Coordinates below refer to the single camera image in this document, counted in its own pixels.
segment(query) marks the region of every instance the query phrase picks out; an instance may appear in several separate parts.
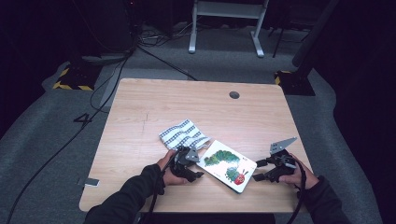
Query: green caterpillar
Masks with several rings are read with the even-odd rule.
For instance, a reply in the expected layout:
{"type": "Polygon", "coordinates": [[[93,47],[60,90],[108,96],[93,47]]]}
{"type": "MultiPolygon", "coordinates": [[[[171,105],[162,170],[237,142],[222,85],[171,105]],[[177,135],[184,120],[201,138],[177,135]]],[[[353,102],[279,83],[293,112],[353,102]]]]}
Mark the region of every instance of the green caterpillar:
{"type": "Polygon", "coordinates": [[[239,162],[239,157],[235,156],[230,151],[219,150],[211,157],[206,157],[204,161],[205,161],[205,166],[210,166],[210,165],[219,164],[221,161],[239,162]]]}

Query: person's arm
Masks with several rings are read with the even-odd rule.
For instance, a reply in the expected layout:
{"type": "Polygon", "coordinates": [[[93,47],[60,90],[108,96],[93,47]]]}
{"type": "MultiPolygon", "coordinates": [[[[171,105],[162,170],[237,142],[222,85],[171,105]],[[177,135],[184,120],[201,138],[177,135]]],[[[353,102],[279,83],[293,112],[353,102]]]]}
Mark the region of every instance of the person's arm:
{"type": "Polygon", "coordinates": [[[314,223],[350,223],[342,210],[342,203],[329,181],[324,177],[305,192],[304,204],[314,223]]]}
{"type": "Polygon", "coordinates": [[[102,204],[93,207],[85,217],[84,224],[133,223],[137,212],[143,207],[146,199],[153,194],[158,179],[159,186],[186,183],[184,178],[176,177],[166,170],[163,178],[161,170],[169,161],[174,150],[169,150],[164,158],[156,164],[146,166],[141,175],[128,179],[120,191],[109,196],[102,204]]]}
{"type": "MultiPolygon", "coordinates": [[[[301,164],[306,174],[304,204],[314,223],[350,223],[329,181],[323,176],[317,178],[302,162],[301,164]]],[[[300,188],[301,178],[300,167],[297,166],[293,175],[282,175],[279,182],[300,188]]]]}

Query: white shelf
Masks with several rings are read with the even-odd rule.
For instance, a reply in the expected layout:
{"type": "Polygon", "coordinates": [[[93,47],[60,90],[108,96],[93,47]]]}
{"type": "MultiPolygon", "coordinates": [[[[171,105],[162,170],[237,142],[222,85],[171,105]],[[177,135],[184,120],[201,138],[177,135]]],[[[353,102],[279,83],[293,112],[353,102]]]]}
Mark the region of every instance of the white shelf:
{"type": "Polygon", "coordinates": [[[259,40],[260,29],[262,28],[262,20],[267,9],[268,0],[263,0],[262,5],[245,5],[236,3],[219,3],[194,1],[192,9],[192,33],[190,38],[189,53],[195,53],[195,44],[197,39],[197,16],[218,16],[218,17],[233,17],[256,19],[256,30],[251,31],[250,35],[253,40],[254,48],[256,49],[259,58],[264,57],[264,51],[259,40]]]}
{"type": "Polygon", "coordinates": [[[197,15],[258,19],[262,5],[202,2],[197,5],[197,15]]]}

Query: caterpillar illustration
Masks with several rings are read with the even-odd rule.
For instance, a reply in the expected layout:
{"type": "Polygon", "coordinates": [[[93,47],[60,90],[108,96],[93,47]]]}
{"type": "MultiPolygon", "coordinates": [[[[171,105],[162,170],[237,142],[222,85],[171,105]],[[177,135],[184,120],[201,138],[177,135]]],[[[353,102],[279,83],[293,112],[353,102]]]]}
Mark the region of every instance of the caterpillar illustration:
{"type": "Polygon", "coordinates": [[[236,167],[229,167],[227,169],[227,172],[225,173],[225,176],[230,179],[231,182],[234,182],[235,185],[240,185],[243,182],[245,182],[245,175],[248,173],[248,171],[245,170],[240,174],[237,170],[236,167]]]}
{"type": "Polygon", "coordinates": [[[211,157],[206,157],[204,161],[205,161],[205,166],[211,166],[211,165],[219,164],[221,161],[226,161],[228,163],[239,162],[239,157],[235,156],[230,151],[219,150],[211,157]]]}

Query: sleeve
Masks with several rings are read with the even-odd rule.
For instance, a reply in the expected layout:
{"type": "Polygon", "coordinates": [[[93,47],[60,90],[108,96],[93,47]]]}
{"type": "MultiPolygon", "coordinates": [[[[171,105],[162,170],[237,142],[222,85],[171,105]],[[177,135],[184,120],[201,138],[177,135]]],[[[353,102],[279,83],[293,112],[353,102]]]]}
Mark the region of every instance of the sleeve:
{"type": "Polygon", "coordinates": [[[164,183],[158,164],[146,166],[141,175],[128,179],[120,191],[109,196],[102,204],[93,207],[85,217],[84,224],[133,223],[137,212],[147,197],[153,194],[157,179],[163,194],[164,183]]]}
{"type": "Polygon", "coordinates": [[[350,223],[342,210],[342,203],[335,194],[329,181],[320,176],[319,182],[308,189],[304,196],[304,204],[314,223],[350,223]]]}

